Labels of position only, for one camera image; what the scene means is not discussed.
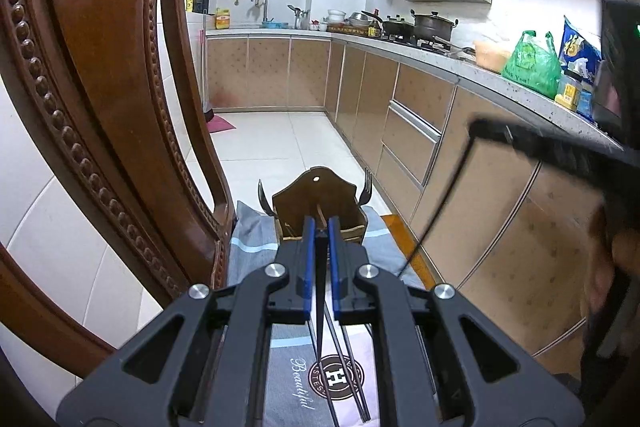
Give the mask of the right hand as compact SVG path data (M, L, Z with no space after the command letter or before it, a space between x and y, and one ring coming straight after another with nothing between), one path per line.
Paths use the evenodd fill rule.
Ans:
M613 283L614 268L627 269L634 263L634 236L621 231L608 245L605 232L605 210L600 207L592 216L588 229L588 263L580 306L586 315L595 314L603 308Z

